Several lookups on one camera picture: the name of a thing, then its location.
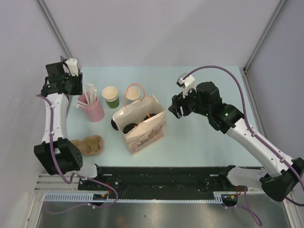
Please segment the paper bag with orange handles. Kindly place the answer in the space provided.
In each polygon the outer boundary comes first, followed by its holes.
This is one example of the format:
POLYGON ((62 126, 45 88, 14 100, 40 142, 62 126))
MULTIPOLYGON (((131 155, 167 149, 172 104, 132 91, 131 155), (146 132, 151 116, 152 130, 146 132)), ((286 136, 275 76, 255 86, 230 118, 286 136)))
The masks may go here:
MULTIPOLYGON (((134 83, 129 85, 126 91, 134 86, 139 86, 144 90, 142 85, 134 83)), ((155 96, 146 96, 145 92, 143 92, 139 100, 129 105, 126 105, 126 98, 124 96, 123 107, 114 113, 112 119, 117 124, 118 131, 132 156, 137 155, 166 136, 166 111, 155 96), (152 113, 156 115, 148 120, 144 120, 145 116, 152 113), (129 133, 124 134, 124 127, 131 123, 136 123, 137 126, 129 133)))

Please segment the brown pulp cup carrier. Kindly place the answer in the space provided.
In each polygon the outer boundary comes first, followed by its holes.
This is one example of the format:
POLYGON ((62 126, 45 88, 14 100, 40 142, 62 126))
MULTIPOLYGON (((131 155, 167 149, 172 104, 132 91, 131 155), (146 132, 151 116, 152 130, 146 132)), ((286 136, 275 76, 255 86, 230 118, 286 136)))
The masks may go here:
POLYGON ((71 143, 86 156, 97 155, 104 148, 103 138, 99 135, 88 136, 83 140, 74 139, 71 140, 71 143))

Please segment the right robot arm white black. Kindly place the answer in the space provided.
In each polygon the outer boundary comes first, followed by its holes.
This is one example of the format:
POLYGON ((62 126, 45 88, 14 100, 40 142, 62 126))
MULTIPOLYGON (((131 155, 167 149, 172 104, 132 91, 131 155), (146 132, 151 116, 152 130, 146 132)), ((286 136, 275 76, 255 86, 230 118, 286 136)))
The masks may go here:
POLYGON ((194 87, 193 83, 179 81, 177 85, 183 91, 172 97, 170 112, 178 119, 191 113, 207 117, 216 131, 241 144, 263 166, 258 170, 230 165, 221 173, 220 187, 223 190, 231 190, 235 186, 252 187, 263 190, 275 201, 286 199, 304 173, 303 159, 293 159, 271 145, 247 123, 244 113, 222 102, 219 89, 212 82, 194 87))

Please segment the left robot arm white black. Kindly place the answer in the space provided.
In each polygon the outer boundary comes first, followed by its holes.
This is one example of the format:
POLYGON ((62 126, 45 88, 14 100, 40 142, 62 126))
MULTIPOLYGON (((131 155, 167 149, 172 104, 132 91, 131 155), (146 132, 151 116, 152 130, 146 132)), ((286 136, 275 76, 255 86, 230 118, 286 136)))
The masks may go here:
POLYGON ((105 178, 97 166, 83 160, 80 150, 67 136, 67 113, 70 97, 83 92, 83 74, 76 58, 64 58, 46 65, 47 77, 37 96, 46 107, 46 123, 42 142, 34 146, 34 154, 49 175, 73 172, 88 179, 95 190, 101 189, 105 178))

